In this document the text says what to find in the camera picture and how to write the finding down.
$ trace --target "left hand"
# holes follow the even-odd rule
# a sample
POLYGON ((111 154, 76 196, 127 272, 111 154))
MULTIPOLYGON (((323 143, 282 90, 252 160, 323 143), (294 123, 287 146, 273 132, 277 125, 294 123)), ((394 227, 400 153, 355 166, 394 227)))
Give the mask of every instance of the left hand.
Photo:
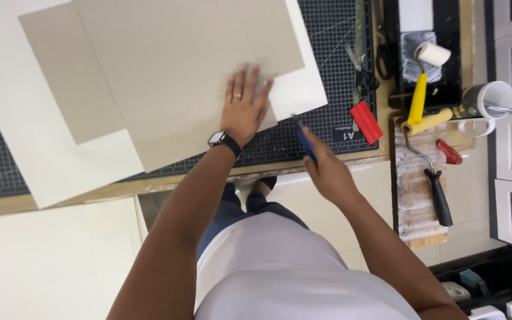
POLYGON ((260 66, 255 64, 252 66, 252 73, 246 84, 246 67, 228 79, 221 117, 221 131, 234 139, 240 148, 252 140, 268 109, 268 94, 274 79, 267 80, 266 86, 252 102, 259 74, 260 66))

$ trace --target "mug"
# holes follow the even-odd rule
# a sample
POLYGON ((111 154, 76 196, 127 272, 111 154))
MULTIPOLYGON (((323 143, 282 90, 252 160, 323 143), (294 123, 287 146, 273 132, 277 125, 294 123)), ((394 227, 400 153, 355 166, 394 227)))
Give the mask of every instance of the mug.
POLYGON ((502 81, 493 81, 480 84, 469 88, 461 101, 460 110, 469 113, 472 116, 482 116, 482 119, 459 120, 457 128, 461 133, 468 137, 482 137, 495 130, 495 122, 505 116, 495 110, 488 110, 487 106, 495 105, 504 108, 512 108, 512 88, 502 81), (482 133, 467 132, 465 124, 467 122, 485 121, 487 129, 482 133))

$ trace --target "yellow object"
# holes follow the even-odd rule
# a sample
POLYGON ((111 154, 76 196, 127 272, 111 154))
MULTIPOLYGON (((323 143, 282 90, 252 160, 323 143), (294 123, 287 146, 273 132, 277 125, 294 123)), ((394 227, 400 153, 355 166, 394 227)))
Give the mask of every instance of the yellow object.
POLYGON ((450 120, 452 116, 452 110, 450 108, 444 108, 437 114, 431 114, 430 116, 423 117, 422 121, 417 125, 411 125, 408 123, 408 121, 402 122, 401 129, 403 131, 404 127, 408 127, 408 135, 416 135, 425 129, 435 127, 442 122, 450 120))
POLYGON ((416 82, 414 95, 412 96, 412 104, 410 105, 410 113, 408 115, 408 123, 417 125, 422 122, 422 112, 424 111, 424 101, 426 100, 426 82, 428 75, 421 73, 416 82))

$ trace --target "wooden table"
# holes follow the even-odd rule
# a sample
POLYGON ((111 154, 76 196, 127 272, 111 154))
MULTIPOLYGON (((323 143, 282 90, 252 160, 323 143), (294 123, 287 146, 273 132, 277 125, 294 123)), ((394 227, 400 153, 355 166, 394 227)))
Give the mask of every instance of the wooden table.
MULTIPOLYGON (((462 85, 463 87, 469 87, 473 84, 473 60, 475 59, 473 50, 473 3, 471 1, 459 1, 461 21, 461 66, 463 76, 462 85)), ((388 147, 388 120, 389 117, 400 116, 403 114, 403 112, 395 111, 388 106, 388 93, 393 89, 394 80, 381 81, 380 87, 377 89, 377 120, 384 134, 380 139, 379 149, 338 156, 340 160, 344 161, 348 166, 390 160, 390 149, 388 147)), ((462 135, 457 130, 456 124, 448 124, 446 142, 458 151, 475 148, 475 139, 462 135)), ((229 181, 290 174, 302 171, 305 171, 302 161, 261 164, 257 166, 234 168, 231 171, 229 181)), ((175 175, 171 177, 113 183, 70 200, 66 200, 59 203, 57 207, 111 198, 121 198, 143 193, 172 190, 183 177, 184 175, 175 175)), ((0 215, 32 211, 36 209, 36 203, 30 194, 0 198, 0 215)))

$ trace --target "watch strap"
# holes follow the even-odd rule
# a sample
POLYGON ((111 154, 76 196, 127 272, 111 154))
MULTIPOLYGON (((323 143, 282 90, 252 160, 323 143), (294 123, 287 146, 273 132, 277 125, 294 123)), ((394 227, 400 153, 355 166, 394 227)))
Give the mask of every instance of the watch strap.
POLYGON ((234 157, 236 159, 238 159, 238 157, 240 156, 240 152, 242 151, 242 149, 240 149, 240 146, 238 145, 238 143, 236 143, 236 141, 234 139, 232 139, 230 136, 228 136, 226 133, 224 134, 224 137, 219 142, 215 143, 215 146, 218 146, 218 145, 225 145, 229 149, 231 149, 232 152, 234 153, 234 157))

